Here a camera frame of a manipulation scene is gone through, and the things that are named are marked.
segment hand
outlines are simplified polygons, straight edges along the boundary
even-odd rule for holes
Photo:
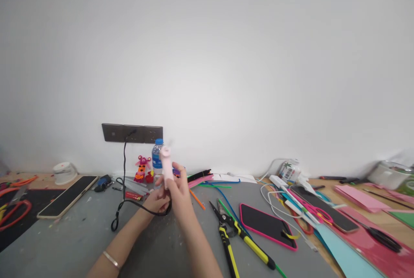
[[[187,171],[182,165],[177,164],[176,162],[173,162],[172,166],[180,171],[180,178],[177,179],[174,177],[174,181],[168,179],[167,187],[172,198],[172,208],[174,214],[176,215],[180,226],[184,227],[191,224],[192,217],[195,218],[193,205],[190,199],[190,191],[188,188]],[[155,186],[159,186],[163,180],[163,177],[159,178],[155,183]],[[164,186],[162,186],[159,191],[161,191],[163,195],[166,195]]]
[[[164,191],[154,190],[144,202],[144,207],[153,212],[162,213],[168,208],[169,196]]]

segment black cable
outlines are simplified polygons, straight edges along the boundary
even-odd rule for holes
[[[165,212],[163,213],[158,213],[158,212],[153,212],[151,210],[148,210],[147,208],[145,208],[143,205],[141,205],[140,203],[133,201],[133,200],[129,200],[129,199],[125,199],[125,164],[126,164],[126,156],[125,156],[125,148],[126,148],[126,143],[128,142],[128,137],[134,133],[136,133],[137,130],[134,129],[133,131],[131,131],[126,137],[125,137],[125,143],[124,143],[124,178],[117,178],[116,181],[120,184],[122,184],[122,201],[119,203],[118,206],[118,210],[116,211],[115,214],[115,219],[112,221],[111,223],[111,230],[112,231],[116,231],[116,229],[118,228],[118,223],[119,223],[119,211],[121,210],[122,206],[124,205],[125,202],[132,202],[134,205],[137,205],[140,208],[143,208],[145,211],[156,215],[156,216],[166,216],[167,214],[169,214],[169,212],[171,211],[171,208],[173,207],[173,200],[170,199],[169,204],[168,204],[168,208]]]

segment wrist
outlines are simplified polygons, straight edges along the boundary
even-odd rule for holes
[[[139,226],[142,226],[142,228],[144,229],[149,225],[153,217],[154,215],[140,208],[138,209],[137,213],[135,213],[133,219]]]
[[[195,215],[195,212],[193,210],[186,214],[183,219],[180,219],[179,224],[183,233],[188,235],[190,235],[194,231],[198,231],[198,227],[200,227],[197,216]]]

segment desk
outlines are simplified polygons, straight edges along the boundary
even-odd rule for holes
[[[32,176],[33,174],[13,173],[0,177],[0,182],[13,181],[17,178],[23,180]],[[39,178],[30,184],[30,188],[68,188],[75,182],[70,182],[64,186],[56,186],[51,174],[38,174],[38,176]],[[376,214],[369,213],[346,200],[333,190],[333,187],[338,184],[337,181],[312,179],[310,183],[313,185],[325,185],[326,188],[321,190],[321,192],[327,195],[334,203],[346,203],[397,239],[404,241],[409,247],[414,248],[414,233],[412,229],[385,212]],[[272,214],[269,205],[262,199],[258,191],[259,188],[260,185],[243,183],[234,186],[231,190],[223,190],[223,192],[227,195],[237,213],[239,203],[244,202]],[[367,188],[372,191],[377,190],[365,185],[357,185],[356,188]],[[209,200],[213,200],[212,202],[214,202],[215,198],[220,196],[217,191],[209,188],[196,187],[193,191],[205,205],[208,204]],[[401,205],[375,195],[370,194],[370,196],[383,201],[393,209],[406,209]],[[6,277],[6,274],[12,277],[85,276],[98,256],[109,245],[116,234],[110,230],[110,223],[115,216],[115,211],[120,200],[120,192],[111,188],[102,193],[95,193],[89,190],[63,216],[59,223],[53,224],[50,220],[36,222],[13,244],[0,253],[0,276]],[[280,206],[277,201],[273,203],[276,206]],[[203,211],[195,201],[193,201],[193,206],[207,239],[212,246],[213,252],[218,258],[220,268],[226,277],[228,276],[228,269],[224,261],[224,251],[220,237],[217,233],[217,218],[209,210],[208,206],[206,206],[206,211]],[[126,224],[136,210],[137,207],[130,203],[126,203],[123,206],[119,216],[119,230]],[[286,264],[291,261],[291,258],[294,258],[294,252],[287,251],[286,249],[279,250],[281,247],[274,245],[261,236],[256,234],[252,234],[252,236],[268,254],[276,255],[274,257],[275,262],[281,265],[288,277],[300,276],[297,272],[290,272],[285,268]],[[321,270],[323,271],[320,273],[321,277],[333,276],[333,272],[329,271],[329,266],[339,277],[344,277],[336,261],[326,251],[320,241],[314,235],[310,236],[310,240],[319,249],[319,253],[310,256],[311,261],[318,262],[322,256],[327,262],[321,266]],[[263,273],[268,274],[268,272],[262,272],[264,269],[261,261],[249,251],[239,238],[232,239],[232,246],[235,251],[235,258],[239,270],[244,273],[242,277],[249,277],[248,274],[252,276],[260,274],[261,277],[266,277]],[[302,249],[309,249],[302,239],[298,240],[298,246],[298,252]],[[170,262],[181,264],[179,267],[171,269],[171,276],[174,276],[173,273],[181,276],[188,276],[190,274],[182,236],[179,233],[172,213],[164,218],[154,218],[149,228],[141,234],[131,251],[121,276],[128,277],[130,275],[133,276],[134,273],[135,275],[136,273],[145,273],[151,274],[154,277],[154,273],[157,270],[149,271],[149,269],[152,266],[154,268],[157,267],[158,257],[168,257]]]
[[[260,194],[260,186],[240,183],[223,192],[237,213],[239,204],[243,202],[272,214],[270,206]],[[192,190],[206,207],[204,211],[193,201],[200,225],[224,277],[230,277],[218,233],[219,223],[208,206],[209,200],[215,203],[216,198],[224,199],[212,188],[198,186]],[[116,233],[110,230],[110,223],[120,200],[121,192],[111,188],[101,193],[89,190],[58,223],[53,224],[50,220],[37,221],[0,253],[0,277],[84,277],[115,237]],[[133,204],[124,204],[119,215],[118,230],[136,210],[137,207]],[[322,256],[310,250],[303,239],[297,240],[298,250],[294,252],[258,234],[251,235],[287,277],[336,277]],[[232,238],[231,243],[241,277],[281,277],[278,272],[270,270],[241,238]],[[138,276],[191,277],[188,254],[173,212],[166,217],[155,217],[137,239],[120,277]]]
[[[346,198],[339,195],[337,192],[334,191],[335,185],[341,185],[339,181],[336,180],[320,180],[320,179],[311,179],[309,180],[309,183],[312,185],[325,185],[326,187],[322,190],[320,190],[322,193],[324,193],[326,196],[328,196],[331,201],[335,204],[347,204],[348,206],[352,207],[368,219],[370,219],[372,222],[377,224],[380,228],[383,230],[389,232],[392,236],[394,236],[396,239],[400,240],[401,242],[405,243],[410,248],[414,249],[414,230],[409,228],[407,225],[401,223],[397,219],[393,218],[389,214],[381,211],[378,213],[369,213],[368,211],[358,207],[356,204],[352,203],[351,201],[347,200]],[[358,190],[367,189],[371,190],[373,192],[376,192],[378,194],[383,194],[384,192],[371,186],[366,186],[364,184],[358,184],[354,185],[354,187]],[[408,210],[408,208],[396,204],[394,202],[391,202],[389,200],[386,200],[384,198],[378,197],[373,194],[369,194],[369,196],[385,203],[386,205],[390,206],[393,209],[399,209],[399,210]],[[408,202],[401,201],[402,203],[405,203],[407,205],[412,204]],[[328,264],[332,267],[332,269],[335,271],[335,273],[339,277],[344,277],[340,267],[336,263],[335,259],[328,253],[328,251],[325,249],[323,244],[316,238],[315,235],[309,236],[312,243],[317,246],[319,249],[320,254],[323,256],[323,258],[328,262]]]

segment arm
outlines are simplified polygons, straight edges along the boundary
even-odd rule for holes
[[[194,212],[182,227],[182,231],[195,276],[201,278],[223,277],[216,257]]]
[[[183,166],[177,163],[172,165],[180,170],[181,175],[180,179],[176,181],[167,180],[167,185],[173,200],[172,208],[188,249],[194,276],[201,278],[223,277],[210,244],[194,213],[188,189],[187,172]]]
[[[160,198],[159,193],[158,190],[153,191],[148,196],[144,206],[154,212],[165,211],[168,207],[169,198],[162,199]],[[146,212],[144,209],[139,209],[105,250],[114,260],[116,260],[120,268],[125,264],[138,236],[149,225],[153,217],[154,216],[151,213]],[[104,254],[101,254],[89,271],[87,277],[116,278],[118,277],[118,274],[118,268],[116,268]]]

